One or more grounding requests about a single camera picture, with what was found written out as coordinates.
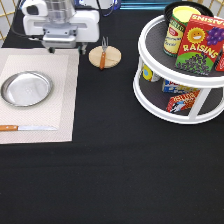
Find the white paper mat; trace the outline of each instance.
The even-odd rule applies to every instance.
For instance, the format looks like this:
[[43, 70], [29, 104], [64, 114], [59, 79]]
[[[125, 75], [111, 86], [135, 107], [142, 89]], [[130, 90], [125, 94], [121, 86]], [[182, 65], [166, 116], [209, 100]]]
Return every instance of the white paper mat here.
[[36, 70], [50, 76], [54, 88], [40, 104], [15, 108], [0, 99], [0, 124], [49, 125], [57, 131], [1, 132], [0, 143], [62, 142], [72, 140], [79, 54], [77, 50], [0, 49], [0, 85], [11, 75]]

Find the wooden coaster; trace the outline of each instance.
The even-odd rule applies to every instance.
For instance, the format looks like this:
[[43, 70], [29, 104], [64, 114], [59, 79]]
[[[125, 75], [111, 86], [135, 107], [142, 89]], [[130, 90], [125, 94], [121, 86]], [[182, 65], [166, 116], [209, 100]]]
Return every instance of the wooden coaster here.
[[[100, 59], [102, 52], [103, 49], [101, 46], [96, 47], [89, 52], [89, 61], [96, 67], [100, 67]], [[111, 68], [117, 65], [120, 60], [121, 52], [114, 47], [108, 46], [106, 50], [105, 68]]]

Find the cable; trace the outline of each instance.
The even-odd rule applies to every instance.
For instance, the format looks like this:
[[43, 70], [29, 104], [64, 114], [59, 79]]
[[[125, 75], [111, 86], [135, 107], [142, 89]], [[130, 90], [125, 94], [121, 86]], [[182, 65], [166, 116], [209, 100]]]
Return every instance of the cable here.
[[20, 6], [20, 3], [21, 3], [22, 0], [19, 0], [18, 3], [17, 3], [17, 6], [16, 6], [16, 9], [15, 9], [15, 14], [14, 14], [14, 18], [13, 18], [13, 21], [12, 21], [12, 26], [11, 26], [11, 30], [14, 34], [16, 34], [17, 36], [21, 37], [21, 38], [31, 38], [31, 39], [39, 39], [39, 40], [43, 40], [43, 35], [26, 35], [26, 34], [21, 34], [21, 33], [18, 33], [15, 31], [14, 29], [14, 23], [15, 23], [15, 20], [16, 20], [16, 16], [17, 16], [17, 12], [18, 12], [18, 8]]
[[110, 15], [110, 14], [114, 11], [115, 1], [116, 1], [116, 0], [114, 0], [114, 1], [113, 1], [113, 6], [112, 6], [112, 8], [111, 8], [110, 12], [109, 12], [108, 14], [104, 15], [104, 14], [103, 14], [103, 11], [102, 11], [102, 9], [101, 9], [101, 6], [100, 6], [100, 3], [99, 3], [99, 0], [96, 0], [97, 5], [98, 5], [98, 8], [99, 8], [99, 11], [100, 11], [100, 14], [101, 14], [101, 16], [102, 16], [102, 17], [107, 17], [107, 16], [109, 16], [109, 15]]

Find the knife handle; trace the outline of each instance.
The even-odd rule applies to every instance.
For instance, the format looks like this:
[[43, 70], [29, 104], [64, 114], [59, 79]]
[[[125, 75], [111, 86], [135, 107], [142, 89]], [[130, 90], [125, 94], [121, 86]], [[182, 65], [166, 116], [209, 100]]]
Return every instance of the knife handle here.
[[0, 125], [0, 131], [18, 131], [16, 125]]
[[105, 67], [106, 53], [103, 52], [100, 59], [100, 69], [103, 70]]

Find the red box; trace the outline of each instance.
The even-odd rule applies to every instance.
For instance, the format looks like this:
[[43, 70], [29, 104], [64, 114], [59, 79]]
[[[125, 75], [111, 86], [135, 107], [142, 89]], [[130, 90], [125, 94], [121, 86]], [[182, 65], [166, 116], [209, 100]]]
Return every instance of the red box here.
[[175, 67], [208, 75], [223, 46], [224, 20], [192, 15], [179, 48]]
[[222, 52], [220, 53], [220, 55], [217, 58], [217, 62], [216, 62], [216, 66], [215, 66], [215, 70], [216, 71], [220, 71], [223, 72], [224, 71], [224, 45], [222, 47]]
[[174, 113], [191, 108], [194, 105], [195, 99], [197, 98], [199, 92], [200, 90], [171, 97], [166, 110], [170, 113]]

